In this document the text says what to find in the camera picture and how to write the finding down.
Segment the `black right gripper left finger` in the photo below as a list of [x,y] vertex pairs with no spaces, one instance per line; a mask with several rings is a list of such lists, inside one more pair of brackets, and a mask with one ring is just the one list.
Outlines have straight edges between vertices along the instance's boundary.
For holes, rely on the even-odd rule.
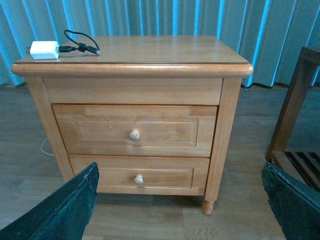
[[29,212],[0,231],[2,240],[80,240],[97,202],[93,162]]

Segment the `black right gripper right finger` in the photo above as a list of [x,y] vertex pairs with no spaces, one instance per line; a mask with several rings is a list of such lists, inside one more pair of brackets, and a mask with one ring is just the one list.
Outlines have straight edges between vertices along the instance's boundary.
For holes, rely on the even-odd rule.
[[274,164],[261,171],[269,206],[287,240],[320,238],[320,193]]

